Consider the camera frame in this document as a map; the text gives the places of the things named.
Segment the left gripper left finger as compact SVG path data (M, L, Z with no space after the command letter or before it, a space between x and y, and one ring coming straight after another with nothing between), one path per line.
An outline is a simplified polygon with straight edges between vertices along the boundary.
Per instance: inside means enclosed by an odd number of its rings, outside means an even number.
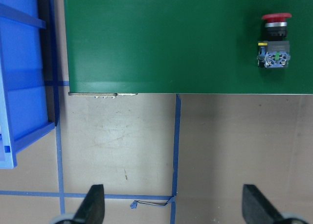
M75 224L102 224L104 216L104 186L92 185L72 220Z

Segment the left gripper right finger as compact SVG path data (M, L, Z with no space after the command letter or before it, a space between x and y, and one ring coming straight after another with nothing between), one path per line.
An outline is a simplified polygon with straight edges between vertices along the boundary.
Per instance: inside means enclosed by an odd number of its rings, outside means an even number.
M244 184L242 192L242 216L246 224L278 224L282 214L253 184Z

